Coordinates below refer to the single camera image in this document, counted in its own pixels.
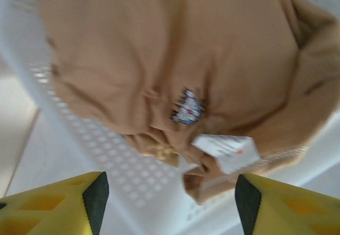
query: tan garment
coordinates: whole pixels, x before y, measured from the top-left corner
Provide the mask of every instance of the tan garment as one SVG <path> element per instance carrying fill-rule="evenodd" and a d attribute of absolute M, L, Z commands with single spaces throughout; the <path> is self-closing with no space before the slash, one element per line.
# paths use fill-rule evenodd
<path fill-rule="evenodd" d="M 339 102 L 339 23 L 305 0 L 41 0 L 41 15 L 60 97 L 143 154 L 199 164 L 184 175 L 198 203 L 235 182 L 198 134 L 253 137 L 267 172 Z"/>

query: clothing label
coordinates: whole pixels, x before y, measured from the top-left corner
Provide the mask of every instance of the clothing label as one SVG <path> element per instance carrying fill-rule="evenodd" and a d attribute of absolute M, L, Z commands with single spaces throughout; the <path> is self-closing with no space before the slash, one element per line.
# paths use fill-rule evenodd
<path fill-rule="evenodd" d="M 201 134 L 193 146 L 214 157 L 222 172 L 231 174 L 261 159 L 250 137 Z"/>

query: white paper tag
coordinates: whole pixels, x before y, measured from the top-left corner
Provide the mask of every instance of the white paper tag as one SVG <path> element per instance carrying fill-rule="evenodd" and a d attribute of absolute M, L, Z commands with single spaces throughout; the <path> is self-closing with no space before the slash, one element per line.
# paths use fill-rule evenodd
<path fill-rule="evenodd" d="M 201 134 L 193 146 L 214 157 L 222 172 L 231 174 L 261 159 L 250 137 Z"/>

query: folded clothing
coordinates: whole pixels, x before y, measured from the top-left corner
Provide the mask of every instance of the folded clothing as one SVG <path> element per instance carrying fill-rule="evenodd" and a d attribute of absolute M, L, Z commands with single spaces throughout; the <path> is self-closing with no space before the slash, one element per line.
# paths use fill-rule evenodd
<path fill-rule="evenodd" d="M 183 181 L 199 204 L 236 174 L 196 136 L 252 137 L 261 160 L 245 169 L 268 172 L 296 163 L 339 103 L 339 22 L 305 0 L 40 0 L 40 11 L 60 98 L 145 155 L 196 163 Z"/>

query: white laundry basket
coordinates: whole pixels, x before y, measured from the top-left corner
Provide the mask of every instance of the white laundry basket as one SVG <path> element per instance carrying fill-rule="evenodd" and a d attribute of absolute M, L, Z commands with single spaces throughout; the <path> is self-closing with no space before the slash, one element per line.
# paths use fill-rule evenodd
<path fill-rule="evenodd" d="M 143 157 L 119 134 L 70 112 L 50 84 L 51 52 L 37 0 L 0 0 L 0 50 L 79 161 L 107 171 L 108 207 L 115 208 L 135 234 L 215 235 L 237 223 L 232 191 L 198 206 L 183 190 L 185 166 L 176 169 Z"/>

